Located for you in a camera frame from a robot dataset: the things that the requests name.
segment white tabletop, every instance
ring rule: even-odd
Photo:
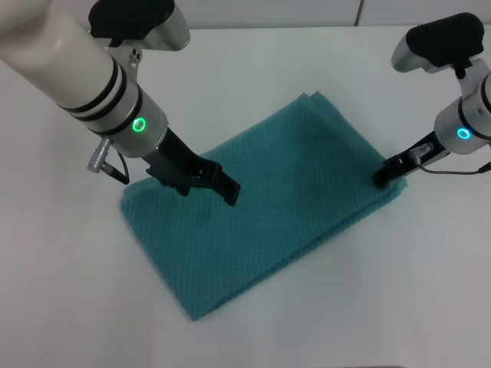
[[[460,95],[450,70],[392,69],[407,29],[193,31],[184,51],[145,51],[139,82],[198,153],[319,90],[392,156]],[[0,81],[0,366],[491,364],[491,174],[412,174],[390,205],[192,324],[127,229],[123,186],[85,169],[98,138],[3,64]],[[486,147],[434,167],[490,160]]]

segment teal towel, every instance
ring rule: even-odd
[[[191,320],[198,320],[396,198],[372,184],[384,158],[319,92],[303,94],[204,155],[242,185],[235,207],[156,179],[121,209]]]

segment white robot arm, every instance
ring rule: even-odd
[[[166,114],[137,83],[142,48],[180,50],[189,30],[173,0],[100,0],[91,34],[50,9],[51,0],[1,0],[0,59],[101,137],[87,167],[129,182],[105,162],[112,145],[141,157],[147,172],[183,196],[211,188],[235,205],[240,185],[194,154],[168,127]],[[104,50],[94,37],[110,38]]]
[[[410,29],[400,40],[392,65],[406,73],[423,68],[436,73],[455,70],[462,96],[443,109],[435,119],[434,130],[409,149],[387,159],[374,174],[379,187],[391,180],[422,169],[432,174],[473,175],[491,170],[491,163],[472,172],[440,172],[425,168],[451,153],[468,155],[491,142],[491,77],[481,59],[483,23],[469,13],[454,15]]]

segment led indicator light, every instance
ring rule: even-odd
[[[147,125],[147,121],[142,117],[138,117],[135,120],[133,120],[133,130],[137,133],[143,131],[146,125]]]
[[[457,136],[462,140],[468,140],[470,138],[470,131],[465,128],[457,130]]]

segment blue led ring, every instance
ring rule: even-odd
[[[470,131],[466,128],[460,128],[457,130],[457,136],[462,140],[468,140],[470,139]]]

